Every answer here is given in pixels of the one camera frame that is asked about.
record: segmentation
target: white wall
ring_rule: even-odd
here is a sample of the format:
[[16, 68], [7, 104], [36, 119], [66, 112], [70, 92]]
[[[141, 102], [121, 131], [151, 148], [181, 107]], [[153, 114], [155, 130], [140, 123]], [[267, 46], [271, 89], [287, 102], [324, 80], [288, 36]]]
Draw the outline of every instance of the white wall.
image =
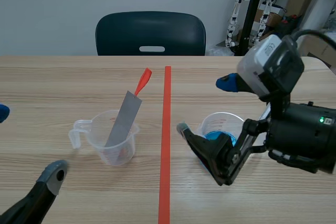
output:
[[[134, 10], [193, 14], [203, 21], [208, 44], [216, 44], [225, 38], [234, 1], [0, 0], [0, 55], [96, 55], [99, 19]], [[241, 10], [241, 24], [247, 5]]]

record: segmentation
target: wooden table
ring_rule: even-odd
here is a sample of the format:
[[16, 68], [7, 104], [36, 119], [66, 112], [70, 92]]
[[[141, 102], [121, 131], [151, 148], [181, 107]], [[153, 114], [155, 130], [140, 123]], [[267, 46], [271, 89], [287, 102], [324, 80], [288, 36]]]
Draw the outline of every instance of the wooden table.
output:
[[[265, 105], [248, 93], [225, 93], [218, 77], [240, 57], [1, 57], [0, 101], [11, 108], [0, 124], [0, 212], [30, 190], [44, 167], [67, 159], [69, 173], [43, 223], [158, 221], [164, 66], [172, 66], [171, 223], [334, 223], [336, 176], [285, 167], [267, 154], [251, 156], [232, 186], [219, 187], [177, 134], [226, 111], [257, 119]], [[336, 77], [318, 59], [292, 93], [294, 102], [336, 108]], [[153, 71], [140, 93], [140, 133], [130, 163], [103, 164], [83, 140], [73, 150], [74, 121], [118, 109], [145, 67]]]

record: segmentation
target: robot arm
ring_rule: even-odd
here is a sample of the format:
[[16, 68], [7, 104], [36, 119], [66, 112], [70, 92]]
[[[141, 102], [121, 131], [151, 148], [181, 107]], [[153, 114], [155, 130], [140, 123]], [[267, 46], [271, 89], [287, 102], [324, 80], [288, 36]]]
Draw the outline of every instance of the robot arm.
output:
[[225, 40], [226, 47], [235, 46], [235, 43], [232, 40], [232, 38], [233, 38], [233, 32], [236, 30], [238, 13], [239, 13], [239, 9], [240, 9], [240, 5], [242, 4], [242, 1], [250, 1], [250, 0], [236, 0], [234, 10], [229, 19], [229, 26], [227, 29], [227, 35], [226, 35], [226, 40]]
[[[336, 50], [336, 43], [311, 30], [299, 31], [282, 41], [271, 35], [251, 49], [237, 66], [236, 74], [217, 80], [217, 87], [231, 92], [253, 92], [268, 103], [258, 121], [247, 119], [233, 146], [228, 135], [216, 140], [192, 133], [183, 123], [177, 131], [186, 139], [216, 182], [231, 185], [248, 156], [268, 151], [270, 158], [289, 167], [316, 173], [333, 173], [336, 164], [336, 110], [290, 102], [290, 93], [304, 71], [296, 40], [316, 35]], [[253, 146], [266, 132], [262, 146]]]
[[266, 29], [267, 21], [268, 21], [268, 18], [269, 18], [270, 10], [271, 10], [271, 7], [272, 7], [274, 1], [275, 0], [267, 0], [266, 1], [265, 10], [263, 11], [263, 14], [262, 14], [262, 16], [260, 18], [260, 21], [259, 21], [259, 28], [258, 28], [257, 35], [252, 40], [253, 45], [259, 43], [260, 38], [263, 36], [263, 33]]

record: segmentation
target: black chair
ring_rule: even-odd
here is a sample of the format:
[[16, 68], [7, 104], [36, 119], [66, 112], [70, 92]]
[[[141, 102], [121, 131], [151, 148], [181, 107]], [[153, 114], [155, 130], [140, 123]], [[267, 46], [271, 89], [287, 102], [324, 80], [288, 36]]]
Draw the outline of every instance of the black chair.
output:
[[[202, 21], [184, 13], [114, 13], [96, 27], [98, 55], [204, 55], [205, 39]], [[144, 46], [164, 51], [140, 51]]]

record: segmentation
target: plastic measuring cup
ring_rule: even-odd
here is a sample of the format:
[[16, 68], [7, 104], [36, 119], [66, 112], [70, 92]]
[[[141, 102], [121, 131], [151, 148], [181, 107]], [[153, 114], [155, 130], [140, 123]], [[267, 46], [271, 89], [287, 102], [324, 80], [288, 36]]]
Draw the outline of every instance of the plastic measuring cup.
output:
[[244, 120], [235, 114], [217, 112], [207, 116], [197, 129], [197, 134], [208, 140], [215, 140], [221, 133], [231, 137], [236, 144], [242, 131]]
[[139, 127], [133, 123], [131, 130], [123, 142], [116, 141], [116, 145], [105, 147], [119, 110], [109, 110], [96, 115], [92, 120], [79, 120], [69, 131], [69, 138], [73, 148], [81, 146], [80, 133], [84, 133], [91, 144], [108, 165], [122, 165], [128, 162], [135, 153], [135, 135]]

